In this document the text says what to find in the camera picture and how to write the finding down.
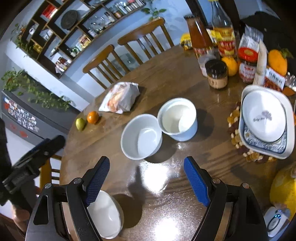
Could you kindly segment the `person's left hand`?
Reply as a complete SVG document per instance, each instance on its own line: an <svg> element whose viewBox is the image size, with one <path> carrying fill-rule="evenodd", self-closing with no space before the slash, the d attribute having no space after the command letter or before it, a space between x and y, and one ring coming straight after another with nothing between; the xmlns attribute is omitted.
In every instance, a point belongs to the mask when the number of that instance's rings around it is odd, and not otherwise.
<svg viewBox="0 0 296 241"><path fill-rule="evenodd" d="M28 227L28 221L30 219L30 213L25 209L20 209L12 205L12 219L16 226L26 233Z"/></svg>

